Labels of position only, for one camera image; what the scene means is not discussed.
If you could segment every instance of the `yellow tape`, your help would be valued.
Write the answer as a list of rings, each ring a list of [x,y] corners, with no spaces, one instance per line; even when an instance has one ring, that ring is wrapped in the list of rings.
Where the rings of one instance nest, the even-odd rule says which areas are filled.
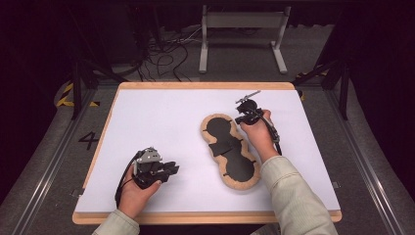
[[[68,85],[67,85],[67,87],[64,90],[64,93],[62,93],[61,99],[56,104],[57,107],[60,107],[60,106],[73,107],[73,106],[75,106],[74,102],[67,101],[67,97],[70,94],[70,92],[71,92],[72,89],[73,89],[73,82],[69,82]],[[100,102],[92,101],[91,104],[89,104],[89,106],[90,107],[99,107],[100,106]]]

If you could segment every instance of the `printed number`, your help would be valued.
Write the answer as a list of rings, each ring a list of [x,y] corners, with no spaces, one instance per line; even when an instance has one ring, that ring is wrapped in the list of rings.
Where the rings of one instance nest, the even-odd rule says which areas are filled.
[[[100,140],[100,139],[94,139],[94,137],[95,137],[95,132],[91,131],[87,135],[80,138],[78,142],[87,142],[88,143],[88,148],[86,148],[86,150],[90,150],[92,143],[93,142],[98,142],[98,140]]]

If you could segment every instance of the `white paper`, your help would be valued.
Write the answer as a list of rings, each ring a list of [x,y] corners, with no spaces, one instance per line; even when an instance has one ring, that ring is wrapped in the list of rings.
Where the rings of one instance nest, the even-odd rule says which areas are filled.
[[[239,117],[235,102],[255,90],[121,89],[94,169],[76,212],[112,212],[115,189],[139,150],[156,148],[179,171],[154,195],[145,212],[271,212],[262,181],[247,191],[228,188],[203,139],[201,123],[212,114]],[[270,110],[281,149],[329,211],[340,209],[327,169],[296,90],[262,90],[252,97]],[[239,132],[247,137],[244,131]],[[257,152],[250,144],[250,151]]]

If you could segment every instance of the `finger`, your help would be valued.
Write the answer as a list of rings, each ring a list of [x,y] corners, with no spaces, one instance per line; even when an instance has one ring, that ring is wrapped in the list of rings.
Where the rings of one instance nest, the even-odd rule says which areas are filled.
[[[143,193],[146,195],[147,198],[150,198],[160,189],[160,187],[161,187],[161,181],[157,180],[150,187],[143,190]]]
[[[271,120],[271,112],[269,110],[263,110],[263,117]]]

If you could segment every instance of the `human hand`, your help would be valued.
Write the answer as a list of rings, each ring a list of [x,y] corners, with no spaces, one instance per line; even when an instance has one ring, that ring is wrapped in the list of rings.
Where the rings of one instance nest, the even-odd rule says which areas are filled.
[[[270,111],[263,110],[263,117],[272,123]],[[262,119],[253,125],[247,125],[241,122],[241,128],[247,133],[250,142],[258,151],[263,163],[271,157],[279,156],[278,152],[274,148],[274,143],[272,142],[268,128]]]
[[[124,178],[121,199],[118,209],[128,217],[134,219],[146,207],[150,197],[160,188],[161,181],[156,181],[147,189],[141,189],[132,179],[133,166],[131,165]]]

